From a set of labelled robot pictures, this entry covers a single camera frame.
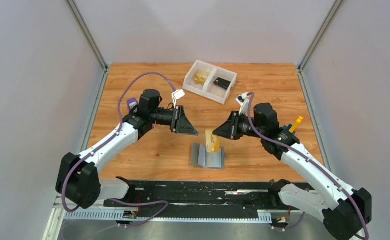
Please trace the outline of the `grey card holder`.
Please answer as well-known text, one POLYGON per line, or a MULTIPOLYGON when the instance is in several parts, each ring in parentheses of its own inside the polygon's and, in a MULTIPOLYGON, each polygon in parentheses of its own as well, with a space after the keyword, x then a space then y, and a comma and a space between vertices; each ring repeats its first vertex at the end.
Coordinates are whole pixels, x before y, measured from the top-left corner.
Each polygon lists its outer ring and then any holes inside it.
POLYGON ((195 167, 205 169, 223 169, 225 167, 226 153, 223 147, 219 152, 207 152, 207 148, 199 143, 191 146, 190 163, 195 167))

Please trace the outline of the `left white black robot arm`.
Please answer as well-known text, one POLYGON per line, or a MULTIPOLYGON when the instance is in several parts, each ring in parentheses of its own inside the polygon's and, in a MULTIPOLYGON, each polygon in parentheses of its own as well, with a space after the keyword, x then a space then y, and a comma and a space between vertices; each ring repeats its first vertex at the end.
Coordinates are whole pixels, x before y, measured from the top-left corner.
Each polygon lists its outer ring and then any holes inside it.
POLYGON ((126 116, 119 116, 119 124, 106 137, 78 154, 69 152, 64 155, 55 189, 67 212, 88 209, 97 201, 109 199, 117 199, 125 207, 132 206, 136 193, 130 182, 122 177, 101 180, 100 173, 154 125, 169 126, 174 134, 198 136, 199 132, 188 120, 183 106, 174 105, 167 109, 160 107, 161 101, 158 90, 144 90, 138 104, 126 116))

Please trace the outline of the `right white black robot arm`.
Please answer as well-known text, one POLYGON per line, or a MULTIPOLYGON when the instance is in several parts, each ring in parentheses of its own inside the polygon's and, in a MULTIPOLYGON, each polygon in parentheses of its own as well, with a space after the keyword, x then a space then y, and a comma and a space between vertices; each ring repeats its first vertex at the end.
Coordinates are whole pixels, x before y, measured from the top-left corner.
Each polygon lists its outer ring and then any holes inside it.
POLYGON ((229 140, 259 138, 270 155, 295 170, 315 191, 311 193, 281 179, 268 195, 273 208, 295 207, 321 221, 337 240, 370 238, 367 225, 372 220, 371 193, 363 187, 354 188, 324 167, 294 133, 280 126, 270 103, 259 103, 247 113, 232 111, 213 134, 229 140))

